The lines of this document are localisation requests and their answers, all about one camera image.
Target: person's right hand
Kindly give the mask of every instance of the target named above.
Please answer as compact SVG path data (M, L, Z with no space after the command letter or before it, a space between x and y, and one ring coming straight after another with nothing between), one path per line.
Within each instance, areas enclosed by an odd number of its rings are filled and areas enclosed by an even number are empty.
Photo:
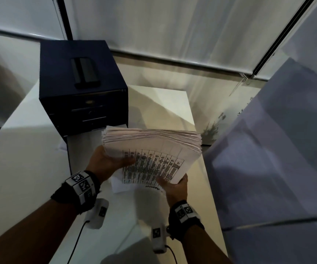
M172 208L178 201L187 200L188 176L185 174L178 184L172 184L162 177L156 177L156 182L165 190L167 203Z

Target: wristband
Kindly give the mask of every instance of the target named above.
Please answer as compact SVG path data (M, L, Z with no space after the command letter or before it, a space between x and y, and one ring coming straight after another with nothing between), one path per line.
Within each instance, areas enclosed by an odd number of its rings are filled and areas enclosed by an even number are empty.
M200 222L200 216L196 211L187 203L186 200L182 200L173 205L170 209L170 215L168 217L168 233L172 239L182 241L187 230L197 225L203 230L204 225Z
M61 204L73 204L77 214L81 214L95 206L100 186L95 174L85 170L66 179L51 199Z

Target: black cable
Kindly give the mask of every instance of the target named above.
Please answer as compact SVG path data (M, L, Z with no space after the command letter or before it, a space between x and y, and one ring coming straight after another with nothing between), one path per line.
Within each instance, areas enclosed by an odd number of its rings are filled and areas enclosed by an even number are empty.
M171 251L172 254L173 254L174 261L176 262L176 264L178 264L177 259L176 259L176 256L174 255L172 248L170 248L168 245L165 245L165 247L170 249L170 251Z
M74 253L74 250L75 250L75 248L76 248L76 245L77 245L77 243L78 243L78 241L79 241L79 237L80 237L80 235L81 235L81 232L83 231L83 228L84 228L85 224L88 223L88 222L90 222L90 221L87 220L86 222L84 222L84 224L83 224L83 226L82 226L82 228L81 228L81 230L80 230L80 233L79 233L79 235L78 235L78 239L77 239L76 242L75 242L75 246L74 246L74 248L73 248L73 251L72 251L72 253L71 253L71 255L70 255L70 258L69 258L67 264L69 264L70 259L72 258L73 253Z

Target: table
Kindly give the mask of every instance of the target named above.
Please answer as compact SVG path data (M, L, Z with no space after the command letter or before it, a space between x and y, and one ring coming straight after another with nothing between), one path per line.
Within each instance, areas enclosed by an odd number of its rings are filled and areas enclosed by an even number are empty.
M195 130L184 91L129 86L129 127ZM72 171L84 169L99 131L69 137ZM46 202L70 176L68 155L38 101L38 83L0 130L0 235ZM82 152L74 159L74 150ZM160 193L143 189L113 194L109 182L99 198L110 202L103 227L84 228L71 263L174 263L172 253L152 253L151 226L167 222L168 206ZM202 217L207 233L226 253L203 158L188 172L188 202ZM66 263L85 213L78 216L51 263ZM178 263L186 263L180 242L168 238Z

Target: paper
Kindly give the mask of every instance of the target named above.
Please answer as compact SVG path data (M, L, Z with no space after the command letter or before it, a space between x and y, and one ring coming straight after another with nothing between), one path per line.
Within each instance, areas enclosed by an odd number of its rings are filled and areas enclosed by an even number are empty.
M135 157L134 165L111 178L113 192L140 187L162 190L155 178L178 183L201 155L201 137L196 132L107 127L103 146L111 157Z

